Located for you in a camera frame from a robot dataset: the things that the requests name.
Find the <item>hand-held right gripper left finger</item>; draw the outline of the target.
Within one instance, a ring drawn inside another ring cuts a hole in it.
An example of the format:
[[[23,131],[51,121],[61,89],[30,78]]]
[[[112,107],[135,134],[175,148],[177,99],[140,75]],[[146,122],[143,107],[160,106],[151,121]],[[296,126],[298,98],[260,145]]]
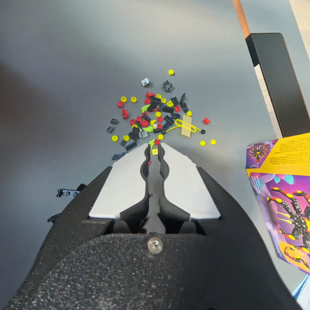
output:
[[[149,212],[148,175],[149,144],[145,143],[114,163],[89,218],[138,225]]]

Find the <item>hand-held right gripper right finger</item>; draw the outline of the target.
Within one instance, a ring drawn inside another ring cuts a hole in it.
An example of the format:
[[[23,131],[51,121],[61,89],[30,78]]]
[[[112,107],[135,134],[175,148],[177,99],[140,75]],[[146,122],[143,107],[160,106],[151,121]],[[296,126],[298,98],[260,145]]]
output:
[[[160,215],[165,222],[219,219],[221,214],[191,159],[166,143],[158,146]]]

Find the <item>pile of small toy bricks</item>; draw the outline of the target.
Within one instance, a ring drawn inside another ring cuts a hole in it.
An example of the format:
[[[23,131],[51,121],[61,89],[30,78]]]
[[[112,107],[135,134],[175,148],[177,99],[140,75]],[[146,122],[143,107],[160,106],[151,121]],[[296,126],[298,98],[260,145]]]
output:
[[[185,93],[178,100],[176,96],[169,98],[160,92],[149,90],[149,79],[142,80],[147,88],[143,100],[136,96],[122,96],[117,102],[105,109],[108,137],[103,143],[104,150],[112,161],[148,143],[151,150],[158,148],[160,143],[190,146],[190,137],[196,145],[204,147],[208,141],[204,135],[205,128],[198,128],[192,123],[192,111],[185,103]]]

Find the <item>black hinged toy brick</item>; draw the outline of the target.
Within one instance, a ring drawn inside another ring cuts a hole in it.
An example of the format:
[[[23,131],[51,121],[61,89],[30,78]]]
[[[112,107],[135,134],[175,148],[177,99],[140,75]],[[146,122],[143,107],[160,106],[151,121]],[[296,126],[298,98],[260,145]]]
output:
[[[84,188],[86,188],[86,184],[80,184],[77,189],[58,189],[56,197],[68,197],[68,198],[75,198]]]

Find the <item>purple yellow toy box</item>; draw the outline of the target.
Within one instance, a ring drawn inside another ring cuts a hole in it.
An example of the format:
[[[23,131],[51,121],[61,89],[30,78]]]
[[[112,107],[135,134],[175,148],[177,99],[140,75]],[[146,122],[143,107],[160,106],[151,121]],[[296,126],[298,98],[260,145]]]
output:
[[[310,273],[310,134],[246,149],[246,172],[276,255]]]

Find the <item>black flat plate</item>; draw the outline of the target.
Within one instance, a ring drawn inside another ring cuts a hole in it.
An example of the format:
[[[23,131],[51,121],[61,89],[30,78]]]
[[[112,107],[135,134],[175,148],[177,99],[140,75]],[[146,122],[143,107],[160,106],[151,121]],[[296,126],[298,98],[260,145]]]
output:
[[[282,137],[308,134],[309,114],[282,33],[250,33],[246,44],[261,69]]]

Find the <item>toy instruction booklet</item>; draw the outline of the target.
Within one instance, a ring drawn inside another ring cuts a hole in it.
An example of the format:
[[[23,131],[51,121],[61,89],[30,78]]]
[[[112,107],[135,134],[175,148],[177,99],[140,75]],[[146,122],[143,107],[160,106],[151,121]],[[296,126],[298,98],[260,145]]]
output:
[[[310,276],[306,275],[292,292],[292,296],[303,310],[310,309]]]

